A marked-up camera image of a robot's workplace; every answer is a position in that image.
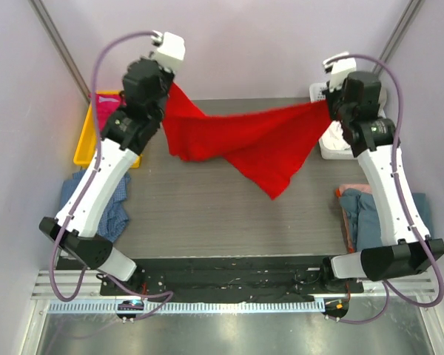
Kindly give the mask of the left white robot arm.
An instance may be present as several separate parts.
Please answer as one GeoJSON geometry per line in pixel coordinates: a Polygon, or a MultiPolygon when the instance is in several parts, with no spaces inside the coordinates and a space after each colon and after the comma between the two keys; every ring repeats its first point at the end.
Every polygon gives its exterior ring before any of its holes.
{"type": "Polygon", "coordinates": [[[141,58],[122,78],[116,111],[101,130],[100,149],[71,198],[40,230],[85,266],[117,278],[128,295],[137,294],[143,277],[137,265],[97,232],[101,216],[121,179],[159,130],[180,59],[141,58]]]}

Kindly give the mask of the red t shirt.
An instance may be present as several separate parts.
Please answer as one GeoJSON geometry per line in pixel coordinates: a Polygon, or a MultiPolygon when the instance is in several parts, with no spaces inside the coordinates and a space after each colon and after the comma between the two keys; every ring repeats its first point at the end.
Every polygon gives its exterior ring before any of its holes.
{"type": "Polygon", "coordinates": [[[284,192],[331,124],[325,101],[207,115],[177,85],[166,107],[163,126],[171,155],[187,162],[224,158],[271,199],[284,192]]]}

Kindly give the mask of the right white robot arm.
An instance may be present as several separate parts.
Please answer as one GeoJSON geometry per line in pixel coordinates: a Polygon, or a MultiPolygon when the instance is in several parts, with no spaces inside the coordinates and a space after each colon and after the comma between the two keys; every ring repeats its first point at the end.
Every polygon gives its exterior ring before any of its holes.
{"type": "Polygon", "coordinates": [[[324,92],[329,112],[340,122],[371,187],[382,241],[380,247],[333,257],[319,274],[320,285],[329,292],[338,291],[346,279],[381,281],[422,274],[444,255],[444,242],[431,238],[417,211],[402,162],[391,163],[401,149],[393,145],[394,122],[379,114],[380,89],[375,74],[354,71],[341,88],[324,92]]]}

